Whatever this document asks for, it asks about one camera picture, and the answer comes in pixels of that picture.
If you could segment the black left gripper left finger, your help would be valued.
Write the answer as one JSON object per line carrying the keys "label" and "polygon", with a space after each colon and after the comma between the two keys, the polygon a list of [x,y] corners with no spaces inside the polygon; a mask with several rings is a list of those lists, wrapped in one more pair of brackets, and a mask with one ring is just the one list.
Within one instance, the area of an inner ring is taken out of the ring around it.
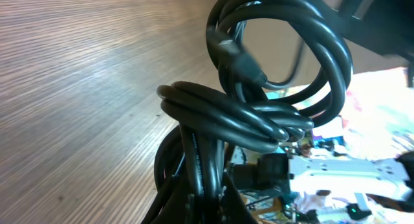
{"label": "black left gripper left finger", "polygon": [[187,173],[165,181],[141,224],[194,224],[194,194]]}

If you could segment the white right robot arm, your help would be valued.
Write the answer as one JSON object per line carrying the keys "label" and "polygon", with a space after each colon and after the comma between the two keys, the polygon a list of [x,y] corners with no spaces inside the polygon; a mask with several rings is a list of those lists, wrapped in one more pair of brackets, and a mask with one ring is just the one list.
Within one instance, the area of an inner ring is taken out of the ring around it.
{"label": "white right robot arm", "polygon": [[371,194],[413,206],[413,163],[402,159],[310,159],[283,153],[263,155],[255,164],[231,164],[230,179],[238,190],[275,188],[291,192]]}

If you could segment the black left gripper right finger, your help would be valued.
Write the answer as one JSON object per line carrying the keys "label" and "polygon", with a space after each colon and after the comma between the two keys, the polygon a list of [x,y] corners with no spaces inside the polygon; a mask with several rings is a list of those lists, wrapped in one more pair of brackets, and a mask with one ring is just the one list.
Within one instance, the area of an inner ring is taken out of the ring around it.
{"label": "black left gripper right finger", "polygon": [[234,182],[230,176],[223,173],[223,183],[226,187],[223,192],[222,208],[226,224],[257,224],[257,221],[247,210]]}

